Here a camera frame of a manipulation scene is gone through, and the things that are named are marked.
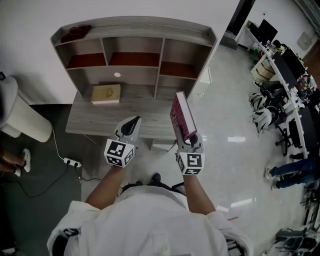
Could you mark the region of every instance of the power strip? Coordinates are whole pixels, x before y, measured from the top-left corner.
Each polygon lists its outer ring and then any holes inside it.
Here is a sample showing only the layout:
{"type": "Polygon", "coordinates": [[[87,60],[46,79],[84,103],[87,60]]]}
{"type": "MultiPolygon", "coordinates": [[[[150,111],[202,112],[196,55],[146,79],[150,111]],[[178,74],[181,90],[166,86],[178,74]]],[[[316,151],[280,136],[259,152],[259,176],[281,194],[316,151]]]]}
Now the power strip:
{"type": "Polygon", "coordinates": [[[66,164],[68,163],[68,161],[70,161],[70,162],[69,162],[69,165],[71,165],[71,166],[76,166],[76,167],[81,167],[81,166],[82,166],[82,164],[81,164],[80,162],[75,161],[75,160],[72,160],[72,159],[67,158],[67,157],[65,157],[65,158],[63,159],[63,161],[64,161],[66,164]]]}

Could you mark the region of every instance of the person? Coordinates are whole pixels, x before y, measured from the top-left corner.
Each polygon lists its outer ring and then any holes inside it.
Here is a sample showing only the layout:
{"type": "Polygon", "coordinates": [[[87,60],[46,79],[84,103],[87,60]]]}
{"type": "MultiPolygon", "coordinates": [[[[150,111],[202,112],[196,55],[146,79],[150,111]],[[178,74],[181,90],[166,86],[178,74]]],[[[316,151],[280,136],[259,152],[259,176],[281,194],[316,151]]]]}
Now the person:
{"type": "Polygon", "coordinates": [[[117,197],[125,173],[112,166],[85,202],[71,202],[48,239],[51,256],[227,256],[230,241],[253,255],[251,240],[216,212],[196,176],[183,176],[186,196],[156,173],[117,197]]]}
{"type": "Polygon", "coordinates": [[[24,169],[27,173],[31,170],[31,153],[29,149],[25,148],[22,151],[22,156],[18,157],[9,151],[0,147],[0,177],[5,173],[12,173],[21,176],[21,169],[24,169]]]}
{"type": "MultiPolygon", "coordinates": [[[[290,155],[290,159],[299,159],[301,154],[290,155]]],[[[269,180],[271,177],[277,178],[271,189],[281,189],[293,186],[295,184],[309,184],[320,178],[319,157],[309,157],[296,162],[288,163],[280,167],[271,168],[269,165],[265,167],[264,176],[269,180]],[[288,178],[280,180],[279,178],[288,174],[292,174],[288,178]]]]}

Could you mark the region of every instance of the white helmet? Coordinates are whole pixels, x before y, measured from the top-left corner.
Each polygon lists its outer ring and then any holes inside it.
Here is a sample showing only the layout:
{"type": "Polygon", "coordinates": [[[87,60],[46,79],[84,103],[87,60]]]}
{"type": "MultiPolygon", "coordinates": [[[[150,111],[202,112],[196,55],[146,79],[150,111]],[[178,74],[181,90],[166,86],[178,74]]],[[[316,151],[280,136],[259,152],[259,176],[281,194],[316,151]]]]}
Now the white helmet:
{"type": "Polygon", "coordinates": [[[254,122],[258,133],[260,134],[271,124],[272,114],[267,108],[258,109],[253,113],[252,121],[254,122]]]}
{"type": "Polygon", "coordinates": [[[259,92],[251,92],[249,101],[254,111],[264,108],[267,98],[259,92]]]}

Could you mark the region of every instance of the desk leg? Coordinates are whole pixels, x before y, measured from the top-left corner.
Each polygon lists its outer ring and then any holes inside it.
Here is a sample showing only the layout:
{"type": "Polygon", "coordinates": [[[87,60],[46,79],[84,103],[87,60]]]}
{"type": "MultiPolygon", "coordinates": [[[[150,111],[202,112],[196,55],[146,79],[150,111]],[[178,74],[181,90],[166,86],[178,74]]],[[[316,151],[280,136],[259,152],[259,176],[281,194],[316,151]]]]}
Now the desk leg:
{"type": "Polygon", "coordinates": [[[264,54],[262,58],[254,65],[254,67],[250,70],[250,74],[253,74],[255,70],[261,65],[261,63],[266,59],[267,55],[264,54]]]}
{"type": "Polygon", "coordinates": [[[255,41],[252,42],[252,44],[248,47],[246,51],[250,52],[250,50],[254,47],[254,45],[255,45],[255,41]]]}

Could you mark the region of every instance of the white wall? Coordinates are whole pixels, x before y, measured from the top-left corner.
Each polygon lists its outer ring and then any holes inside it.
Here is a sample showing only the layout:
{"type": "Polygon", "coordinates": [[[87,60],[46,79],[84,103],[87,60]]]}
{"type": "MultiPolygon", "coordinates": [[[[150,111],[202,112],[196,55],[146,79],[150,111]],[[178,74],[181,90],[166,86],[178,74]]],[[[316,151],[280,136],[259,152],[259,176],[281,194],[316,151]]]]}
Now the white wall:
{"type": "Polygon", "coordinates": [[[32,104],[72,103],[76,89],[50,43],[59,27],[112,16],[157,16],[211,26],[220,41],[238,2],[0,0],[0,70],[18,78],[32,104]]]}
{"type": "MultiPolygon", "coordinates": [[[[278,39],[281,43],[292,47],[302,58],[312,45],[308,50],[302,50],[297,44],[301,34],[306,32],[313,38],[313,43],[317,41],[314,29],[294,0],[255,0],[244,25],[250,20],[259,26],[263,19],[278,30],[274,39],[278,39]]],[[[243,33],[239,37],[238,44],[248,47],[252,42],[246,33],[243,33]]]]}

